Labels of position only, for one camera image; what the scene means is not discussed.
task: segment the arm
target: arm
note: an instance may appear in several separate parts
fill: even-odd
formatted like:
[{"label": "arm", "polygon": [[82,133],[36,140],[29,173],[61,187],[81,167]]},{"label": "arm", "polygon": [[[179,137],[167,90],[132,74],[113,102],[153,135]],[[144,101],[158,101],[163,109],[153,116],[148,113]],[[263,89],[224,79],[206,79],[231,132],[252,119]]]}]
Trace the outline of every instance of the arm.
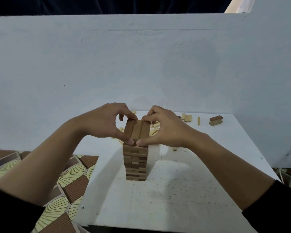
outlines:
[{"label": "arm", "polygon": [[0,189],[32,204],[43,206],[75,148],[86,135],[134,141],[115,126],[116,116],[137,119],[124,103],[103,105],[72,118],[0,178]]},{"label": "arm", "polygon": [[137,141],[138,145],[164,144],[190,149],[242,210],[259,199],[275,182],[207,134],[191,128],[170,110],[153,106],[142,120],[159,121],[160,129],[155,136]]}]

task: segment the white wall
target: white wall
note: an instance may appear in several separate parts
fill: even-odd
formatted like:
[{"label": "white wall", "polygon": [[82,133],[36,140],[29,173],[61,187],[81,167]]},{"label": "white wall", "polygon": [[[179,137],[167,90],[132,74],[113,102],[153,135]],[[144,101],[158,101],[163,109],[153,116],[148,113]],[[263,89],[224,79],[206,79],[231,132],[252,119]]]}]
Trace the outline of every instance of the white wall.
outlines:
[{"label": "white wall", "polygon": [[291,167],[291,0],[251,14],[0,17],[0,148],[33,149],[112,101],[234,113]]}]

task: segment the hand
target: hand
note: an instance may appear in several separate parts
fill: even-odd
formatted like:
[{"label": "hand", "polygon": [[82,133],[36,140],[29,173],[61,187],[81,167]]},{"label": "hand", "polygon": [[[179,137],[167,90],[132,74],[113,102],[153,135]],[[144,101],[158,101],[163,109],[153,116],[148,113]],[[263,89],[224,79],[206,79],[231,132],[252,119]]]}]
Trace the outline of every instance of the hand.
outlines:
[{"label": "hand", "polygon": [[137,145],[163,144],[171,147],[190,148],[192,143],[208,136],[205,133],[191,128],[172,111],[156,105],[141,120],[151,122],[159,121],[160,128],[156,135],[138,140]]},{"label": "hand", "polygon": [[125,103],[112,103],[74,117],[71,121],[84,135],[114,137],[128,144],[133,144],[134,141],[129,136],[117,129],[115,125],[117,115],[119,115],[120,121],[123,121],[124,115],[131,119],[138,119]]}]

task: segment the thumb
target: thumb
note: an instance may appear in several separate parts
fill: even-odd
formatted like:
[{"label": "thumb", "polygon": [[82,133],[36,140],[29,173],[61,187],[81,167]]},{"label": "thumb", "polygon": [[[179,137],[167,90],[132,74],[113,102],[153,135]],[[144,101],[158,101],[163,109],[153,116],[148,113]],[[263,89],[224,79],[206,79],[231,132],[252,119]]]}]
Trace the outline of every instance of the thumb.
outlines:
[{"label": "thumb", "polygon": [[115,133],[114,138],[117,138],[117,139],[127,143],[128,145],[133,145],[135,143],[131,137],[127,136],[126,134],[121,132],[119,129],[116,129],[116,130],[117,131]]},{"label": "thumb", "polygon": [[140,139],[136,142],[136,145],[155,145],[155,144],[159,144],[159,135],[156,134],[154,136],[149,136],[147,138],[144,139]]}]

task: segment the fingernail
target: fingernail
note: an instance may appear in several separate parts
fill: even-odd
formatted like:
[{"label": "fingernail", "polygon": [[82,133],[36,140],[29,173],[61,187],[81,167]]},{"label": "fingernail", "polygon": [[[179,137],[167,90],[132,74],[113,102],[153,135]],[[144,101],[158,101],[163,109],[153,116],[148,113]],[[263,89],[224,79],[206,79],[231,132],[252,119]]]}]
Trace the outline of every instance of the fingernail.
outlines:
[{"label": "fingernail", "polygon": [[130,139],[130,140],[127,142],[128,145],[133,145],[134,143],[135,143],[135,142],[134,142],[133,139]]}]

